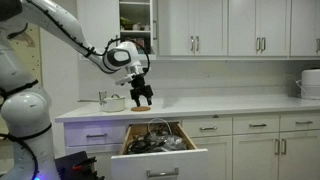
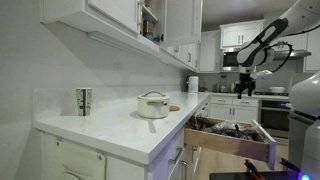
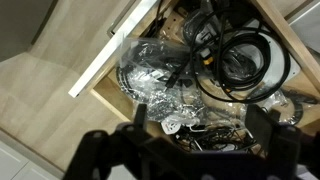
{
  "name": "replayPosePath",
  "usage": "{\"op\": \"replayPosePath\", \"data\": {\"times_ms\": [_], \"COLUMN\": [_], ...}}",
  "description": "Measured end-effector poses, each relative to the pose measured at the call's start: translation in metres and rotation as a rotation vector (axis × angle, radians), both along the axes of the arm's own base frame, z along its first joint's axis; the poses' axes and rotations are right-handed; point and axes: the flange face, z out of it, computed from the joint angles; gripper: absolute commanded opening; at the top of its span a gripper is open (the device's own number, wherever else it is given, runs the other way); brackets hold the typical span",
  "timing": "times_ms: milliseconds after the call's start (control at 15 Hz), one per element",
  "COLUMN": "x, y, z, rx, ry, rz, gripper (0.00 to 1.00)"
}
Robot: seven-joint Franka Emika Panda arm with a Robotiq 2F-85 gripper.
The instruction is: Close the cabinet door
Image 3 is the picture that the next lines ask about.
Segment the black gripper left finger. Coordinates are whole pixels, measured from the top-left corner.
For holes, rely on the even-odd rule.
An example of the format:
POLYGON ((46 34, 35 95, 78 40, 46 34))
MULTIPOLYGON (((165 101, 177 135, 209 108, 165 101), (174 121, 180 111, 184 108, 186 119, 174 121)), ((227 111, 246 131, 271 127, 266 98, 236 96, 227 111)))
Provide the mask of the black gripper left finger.
POLYGON ((132 123, 122 123, 109 135, 104 130, 87 132, 63 176, 63 180, 107 180, 118 165, 138 180, 157 180, 157 166, 142 149, 147 106, 139 104, 132 123))

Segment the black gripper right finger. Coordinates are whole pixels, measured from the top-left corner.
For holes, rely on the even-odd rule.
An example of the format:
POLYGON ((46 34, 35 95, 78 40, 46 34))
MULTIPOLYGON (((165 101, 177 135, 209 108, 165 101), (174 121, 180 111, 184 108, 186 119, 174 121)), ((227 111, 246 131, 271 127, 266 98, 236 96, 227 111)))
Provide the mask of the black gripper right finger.
POLYGON ((297 166, 304 165, 320 178, 320 133, 304 133, 292 124, 277 122, 258 105, 247 107, 245 126, 267 152, 267 177, 297 180, 297 166))

